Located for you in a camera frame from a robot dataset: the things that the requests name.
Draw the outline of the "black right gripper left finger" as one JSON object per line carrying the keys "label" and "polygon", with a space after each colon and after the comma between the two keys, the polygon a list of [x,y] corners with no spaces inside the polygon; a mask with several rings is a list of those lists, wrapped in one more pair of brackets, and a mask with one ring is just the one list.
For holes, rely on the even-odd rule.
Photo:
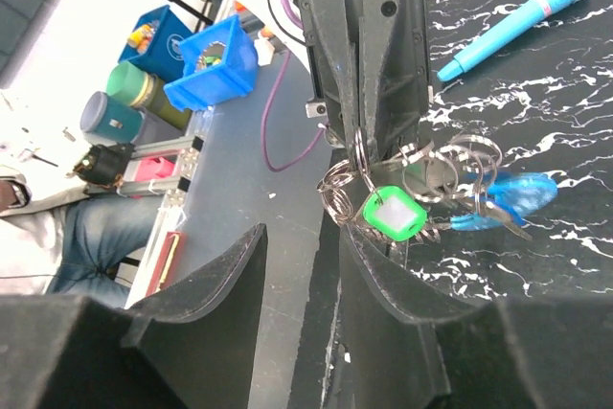
{"label": "black right gripper left finger", "polygon": [[244,408],[267,229],[128,309],[86,296],[1,300],[5,408]]}

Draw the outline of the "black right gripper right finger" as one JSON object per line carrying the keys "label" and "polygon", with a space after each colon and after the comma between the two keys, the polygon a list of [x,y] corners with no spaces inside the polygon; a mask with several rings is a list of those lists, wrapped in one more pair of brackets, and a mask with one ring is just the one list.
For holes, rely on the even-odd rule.
{"label": "black right gripper right finger", "polygon": [[344,330],[359,408],[608,408],[612,302],[509,297],[474,306],[340,233]]}

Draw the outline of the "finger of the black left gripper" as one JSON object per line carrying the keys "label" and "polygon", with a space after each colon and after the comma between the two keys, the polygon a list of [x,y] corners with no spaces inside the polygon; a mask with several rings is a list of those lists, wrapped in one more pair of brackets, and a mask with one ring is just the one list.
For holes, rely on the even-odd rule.
{"label": "finger of the black left gripper", "polygon": [[371,155],[412,139],[429,106],[426,0],[362,0],[360,127]]}
{"label": "finger of the black left gripper", "polygon": [[358,0],[299,0],[316,94],[329,106],[330,129],[356,166]]}

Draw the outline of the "blue tagged key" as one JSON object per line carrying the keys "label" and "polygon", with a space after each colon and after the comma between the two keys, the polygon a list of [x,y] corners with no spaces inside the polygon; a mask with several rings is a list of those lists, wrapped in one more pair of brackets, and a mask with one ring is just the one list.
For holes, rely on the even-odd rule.
{"label": "blue tagged key", "polygon": [[450,229],[475,232],[505,227],[516,236],[530,241],[532,237],[523,229],[525,218],[547,206],[556,197],[557,183],[545,173],[499,175],[484,193],[459,199],[468,214],[450,218]]}

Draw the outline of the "green tagged key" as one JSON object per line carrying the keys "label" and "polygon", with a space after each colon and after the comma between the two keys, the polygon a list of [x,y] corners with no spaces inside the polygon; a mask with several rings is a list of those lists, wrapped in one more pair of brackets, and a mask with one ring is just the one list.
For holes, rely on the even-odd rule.
{"label": "green tagged key", "polygon": [[385,237],[403,242],[423,229],[428,214],[404,189],[389,185],[369,196],[362,217]]}

